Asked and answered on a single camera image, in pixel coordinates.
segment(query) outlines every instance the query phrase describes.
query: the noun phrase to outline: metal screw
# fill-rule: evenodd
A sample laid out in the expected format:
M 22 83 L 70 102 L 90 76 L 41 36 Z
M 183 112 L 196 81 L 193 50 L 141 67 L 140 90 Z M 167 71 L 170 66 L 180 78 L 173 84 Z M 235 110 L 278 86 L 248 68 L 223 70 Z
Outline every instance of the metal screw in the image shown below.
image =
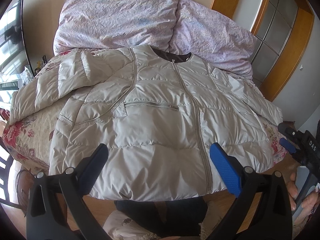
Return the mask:
M 246 173 L 253 173 L 253 168 L 251 168 L 251 167 L 249 167 L 249 166 L 246 166 L 246 167 L 244 167 L 244 171 L 245 171 Z
M 66 174 L 72 174 L 74 170 L 75 169 L 73 167 L 69 167 L 69 168 L 66 168 L 65 173 Z
M 43 177 L 43 175 L 44 175 L 44 173 L 41 171 L 41 172 L 39 172 L 39 173 L 37 174 L 37 178 L 40 179 L 40 178 Z
M 275 171 L 275 176 L 281 178 L 282 174 L 280 171 Z

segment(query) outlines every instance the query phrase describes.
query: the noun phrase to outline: bed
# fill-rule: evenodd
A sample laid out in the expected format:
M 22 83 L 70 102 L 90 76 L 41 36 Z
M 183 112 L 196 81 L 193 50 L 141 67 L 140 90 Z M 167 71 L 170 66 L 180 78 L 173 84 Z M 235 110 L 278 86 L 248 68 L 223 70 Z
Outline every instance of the bed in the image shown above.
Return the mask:
M 120 14 L 116 18 L 118 21 L 110 20 L 112 17 L 108 14 L 104 16 L 110 7 L 101 4 L 102 1 L 116 4 L 110 13 L 112 16 Z M 250 32 L 218 12 L 191 0 L 156 0 L 157 8 L 154 6 L 155 0 L 147 0 L 150 2 L 147 6 L 143 1 L 145 0 L 67 0 L 60 14 L 60 25 L 54 41 L 55 57 L 35 77 L 34 83 L 42 80 L 41 76 L 60 69 L 61 64 L 68 62 L 72 55 L 83 55 L 86 52 L 96 56 L 109 48 L 148 44 L 152 48 L 177 55 L 191 51 L 203 62 L 220 69 L 222 75 L 239 82 L 250 90 L 249 93 L 254 93 L 255 97 L 263 100 L 263 95 L 250 80 L 252 69 L 248 58 L 255 42 Z M 152 8 L 160 13 L 150 11 Z M 18 121 L 8 122 L 5 127 L 3 140 L 11 155 L 33 173 L 49 172 L 51 142 L 57 133 L 55 129 L 61 119 L 60 113 L 70 100 L 71 93 L 28 116 L 18 113 L 22 114 L 21 119 L 16 118 L 14 113 L 15 116 L 10 119 Z M 262 171 L 281 161 L 286 150 L 279 144 L 282 135 L 278 133 L 276 124 L 256 113 L 254 116 L 259 128 L 268 138 L 267 152 L 272 155 L 269 156 L 272 164 L 260 167 L 259 170 Z M 212 191 L 221 189 L 223 184 L 214 187 Z M 92 195 L 106 198 L 101 194 Z M 177 194 L 173 199 L 183 198 L 182 195 Z M 137 196 L 125 197 L 146 201 Z M 168 200 L 168 197 L 147 200 Z

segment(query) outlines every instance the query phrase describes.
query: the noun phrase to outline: floral bedspread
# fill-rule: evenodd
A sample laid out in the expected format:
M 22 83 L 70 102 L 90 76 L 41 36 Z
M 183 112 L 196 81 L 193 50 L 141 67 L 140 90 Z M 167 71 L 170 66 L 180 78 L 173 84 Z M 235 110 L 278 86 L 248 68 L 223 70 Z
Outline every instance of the floral bedspread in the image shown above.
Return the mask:
M 99 49 L 77 48 L 61 52 L 59 55 L 53 57 L 35 78 L 58 67 L 65 55 L 73 50 L 86 50 L 94 54 L 94 51 Z M 251 80 L 234 73 L 227 73 L 236 79 L 243 80 L 250 88 L 262 95 Z M 3 141 L 8 148 L 8 151 L 15 160 L 21 162 L 28 170 L 31 170 L 33 174 L 36 174 L 39 171 L 48 174 L 49 152 L 53 132 L 59 118 L 59 113 L 71 94 L 72 92 L 59 99 L 51 106 L 46 107 L 13 125 L 7 123 L 4 129 Z M 276 164 L 281 161 L 286 154 L 286 150 L 279 144 L 279 140 L 283 136 L 278 132 L 277 127 L 271 124 L 267 119 L 263 117 L 259 118 L 270 140 L 270 146 L 274 152 L 273 160 L 274 164 Z

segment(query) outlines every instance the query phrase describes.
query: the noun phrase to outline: jacket pocket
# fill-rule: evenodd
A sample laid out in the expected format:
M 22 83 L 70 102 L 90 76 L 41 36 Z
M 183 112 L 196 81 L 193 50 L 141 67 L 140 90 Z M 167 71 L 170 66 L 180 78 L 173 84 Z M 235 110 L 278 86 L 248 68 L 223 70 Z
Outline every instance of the jacket pocket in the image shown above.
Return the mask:
M 154 103 L 148 101 L 139 101 L 139 102 L 131 102 L 131 103 L 124 103 L 125 107 L 129 106 L 152 106 L 152 107 L 159 107 L 159 108 L 166 108 L 174 111 L 179 111 L 177 106 L 173 106 L 167 103 Z

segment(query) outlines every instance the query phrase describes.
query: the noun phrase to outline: jeans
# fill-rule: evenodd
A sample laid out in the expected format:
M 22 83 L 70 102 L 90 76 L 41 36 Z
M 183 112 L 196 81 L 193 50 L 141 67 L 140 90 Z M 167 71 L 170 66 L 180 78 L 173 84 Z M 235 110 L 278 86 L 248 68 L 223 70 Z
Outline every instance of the jeans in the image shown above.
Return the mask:
M 208 208 L 202 197 L 166 201 L 165 204 L 167 221 L 163 223 L 153 202 L 115 201 L 117 210 L 160 237 L 199 236 L 199 223 L 204 220 Z

